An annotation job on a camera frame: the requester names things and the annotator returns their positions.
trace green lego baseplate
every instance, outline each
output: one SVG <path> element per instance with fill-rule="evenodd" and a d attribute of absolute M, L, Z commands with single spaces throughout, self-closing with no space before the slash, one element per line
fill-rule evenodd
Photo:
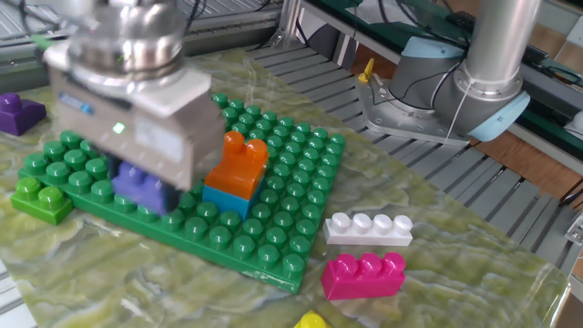
<path fill-rule="evenodd" d="M 60 141 L 47 142 L 43 153 L 29 155 L 19 177 L 26 184 L 39 181 L 43 187 L 56 187 L 73 206 L 99 218 L 297 293 L 340 166 L 344 136 L 329 136 L 324 128 L 312 130 L 307 123 L 294 125 L 291 118 L 278 119 L 256 106 L 245 108 L 222 94 L 213 100 L 227 119 L 227 130 L 268 145 L 264 190 L 246 220 L 201 202 L 202 181 L 162 217 L 115 195 L 107 160 L 70 131 Z"/>

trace table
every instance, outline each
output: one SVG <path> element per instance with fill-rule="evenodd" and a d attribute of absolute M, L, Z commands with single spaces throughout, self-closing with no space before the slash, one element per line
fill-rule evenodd
<path fill-rule="evenodd" d="M 404 214 L 414 221 L 414 241 L 405 248 L 328 246 L 320 231 L 302 289 L 290 295 L 78 210 L 48 226 L 14 211 L 8 197 L 24 157 L 57 136 L 48 88 L 30 90 L 22 96 L 46 103 L 49 120 L 21 138 L 0 137 L 0 258 L 39 327 L 291 327 L 309 310 L 349 328 L 550 325 L 568 292 L 566 275 L 553 264 L 323 114 L 244 51 L 192 62 L 213 75 L 214 91 L 343 133 L 346 154 L 324 215 Z M 310 79 L 303 82 L 309 90 Z M 320 285 L 325 263 L 367 251 L 403 254 L 402 290 L 328 302 Z"/>

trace white lego brick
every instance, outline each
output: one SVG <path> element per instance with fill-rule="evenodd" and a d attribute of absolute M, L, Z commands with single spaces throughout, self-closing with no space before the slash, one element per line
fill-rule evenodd
<path fill-rule="evenodd" d="M 398 215 L 391 220 L 379 214 L 374 220 L 366 214 L 355 214 L 350 220 L 344 213 L 326 219 L 323 230 L 326 242 L 333 245 L 409 246 L 413 240 L 411 219 Z"/>

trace purple lego brick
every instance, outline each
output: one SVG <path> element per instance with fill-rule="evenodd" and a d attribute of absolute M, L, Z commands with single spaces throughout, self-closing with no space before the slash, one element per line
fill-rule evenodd
<path fill-rule="evenodd" d="M 118 175 L 111 180 L 117 195 L 124 196 L 159 215 L 168 214 L 162 181 L 130 163 L 119 164 Z"/>
<path fill-rule="evenodd" d="M 0 96 L 0 131 L 22 136 L 46 117 L 45 105 L 21 100 L 12 92 Z"/>

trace yellow lego brick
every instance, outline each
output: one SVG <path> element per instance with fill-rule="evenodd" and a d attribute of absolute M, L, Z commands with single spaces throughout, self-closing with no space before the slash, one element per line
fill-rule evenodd
<path fill-rule="evenodd" d="M 314 311 L 303 315 L 302 319 L 293 328 L 332 328 L 324 319 Z"/>

